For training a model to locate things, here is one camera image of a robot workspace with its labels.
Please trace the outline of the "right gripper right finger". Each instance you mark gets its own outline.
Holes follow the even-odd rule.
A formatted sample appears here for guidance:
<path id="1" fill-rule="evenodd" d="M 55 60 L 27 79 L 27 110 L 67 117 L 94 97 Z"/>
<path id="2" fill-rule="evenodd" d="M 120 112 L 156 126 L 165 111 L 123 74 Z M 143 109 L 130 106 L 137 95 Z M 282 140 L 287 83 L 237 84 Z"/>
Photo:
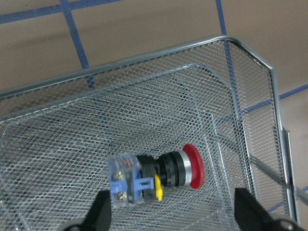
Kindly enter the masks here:
<path id="1" fill-rule="evenodd" d="M 236 188 L 234 217 L 242 231 L 271 231 L 274 220 L 246 188 Z"/>

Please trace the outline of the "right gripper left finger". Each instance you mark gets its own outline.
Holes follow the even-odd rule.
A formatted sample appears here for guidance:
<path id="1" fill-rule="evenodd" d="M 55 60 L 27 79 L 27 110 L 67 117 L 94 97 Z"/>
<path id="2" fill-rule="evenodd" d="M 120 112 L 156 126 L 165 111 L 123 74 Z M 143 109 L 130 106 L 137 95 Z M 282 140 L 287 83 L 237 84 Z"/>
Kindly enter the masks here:
<path id="1" fill-rule="evenodd" d="M 112 211 L 110 191 L 99 191 L 81 224 L 82 231 L 108 231 Z"/>

